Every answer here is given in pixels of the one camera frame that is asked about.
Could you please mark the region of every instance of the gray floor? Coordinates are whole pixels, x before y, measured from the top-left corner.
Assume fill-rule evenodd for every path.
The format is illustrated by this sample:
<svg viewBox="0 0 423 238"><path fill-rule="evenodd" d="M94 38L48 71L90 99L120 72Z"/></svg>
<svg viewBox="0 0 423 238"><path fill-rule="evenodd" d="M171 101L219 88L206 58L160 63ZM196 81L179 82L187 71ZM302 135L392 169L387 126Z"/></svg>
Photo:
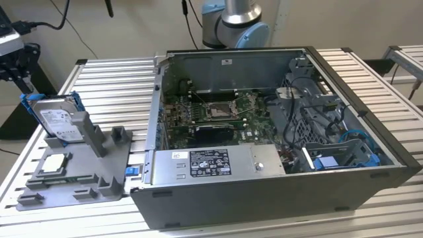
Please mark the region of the gray floor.
<svg viewBox="0 0 423 238"><path fill-rule="evenodd" d="M0 125L4 123L15 108L16 106L0 106ZM15 153L20 153L27 145L27 142L27 140L0 140L0 148ZM14 166L16 159L18 155L0 151L0 183Z"/></svg>

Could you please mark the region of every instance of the gray parts tray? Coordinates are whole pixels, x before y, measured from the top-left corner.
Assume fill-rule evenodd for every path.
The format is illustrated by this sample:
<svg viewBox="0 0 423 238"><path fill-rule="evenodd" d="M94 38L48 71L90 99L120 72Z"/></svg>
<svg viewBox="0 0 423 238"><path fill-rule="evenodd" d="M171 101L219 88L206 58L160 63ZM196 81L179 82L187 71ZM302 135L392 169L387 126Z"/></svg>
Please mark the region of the gray parts tray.
<svg viewBox="0 0 423 238"><path fill-rule="evenodd" d="M86 143L46 149L26 184L26 191L18 199L19 211L116 201L122 198L132 138L132 132L127 131L128 137L118 136L114 140L112 133L122 132L122 128L104 132L104 157L98 157Z"/></svg>

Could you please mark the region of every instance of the warning label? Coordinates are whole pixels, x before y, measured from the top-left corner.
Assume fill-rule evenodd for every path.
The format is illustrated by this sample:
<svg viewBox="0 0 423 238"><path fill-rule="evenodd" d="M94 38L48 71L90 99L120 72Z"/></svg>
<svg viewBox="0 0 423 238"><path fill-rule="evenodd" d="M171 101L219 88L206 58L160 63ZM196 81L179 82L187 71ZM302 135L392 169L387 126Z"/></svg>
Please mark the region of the warning label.
<svg viewBox="0 0 423 238"><path fill-rule="evenodd" d="M190 163L192 177L231 175L227 149L191 151Z"/></svg>

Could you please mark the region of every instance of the aluminum workbench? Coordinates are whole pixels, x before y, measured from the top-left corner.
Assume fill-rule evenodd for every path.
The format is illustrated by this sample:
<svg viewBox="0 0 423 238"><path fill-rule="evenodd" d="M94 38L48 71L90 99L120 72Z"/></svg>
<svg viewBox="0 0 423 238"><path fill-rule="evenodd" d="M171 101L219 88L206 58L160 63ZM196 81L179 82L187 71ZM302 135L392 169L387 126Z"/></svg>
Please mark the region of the aluminum workbench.
<svg viewBox="0 0 423 238"><path fill-rule="evenodd" d="M319 53L423 164L423 113L355 53ZM144 162L154 79L154 58L79 61L60 90L79 92L103 130L123 125L134 131L131 165ZM116 202L18 212L16 199L44 152L43 138L39 126L0 187L0 237L423 237L422 172L399 188L380 191L355 211L184 230L150 230L128 195ZM139 182L139 177L127 178L127 193Z"/></svg>
<svg viewBox="0 0 423 238"><path fill-rule="evenodd" d="M416 79L423 80L423 46L390 46L383 58L391 59Z"/></svg>

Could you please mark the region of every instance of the hard drive label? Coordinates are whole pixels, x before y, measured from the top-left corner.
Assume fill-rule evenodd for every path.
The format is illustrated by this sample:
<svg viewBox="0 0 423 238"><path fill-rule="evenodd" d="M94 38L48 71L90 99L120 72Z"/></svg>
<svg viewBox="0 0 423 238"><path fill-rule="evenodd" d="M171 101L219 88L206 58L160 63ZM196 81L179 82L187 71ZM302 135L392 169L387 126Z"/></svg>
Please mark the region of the hard drive label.
<svg viewBox="0 0 423 238"><path fill-rule="evenodd" d="M83 140L76 125L71 124L71 115L66 110L42 110L43 119L55 136L64 141Z"/></svg>
<svg viewBox="0 0 423 238"><path fill-rule="evenodd" d="M191 151L190 164L192 177L231 175L227 149Z"/></svg>

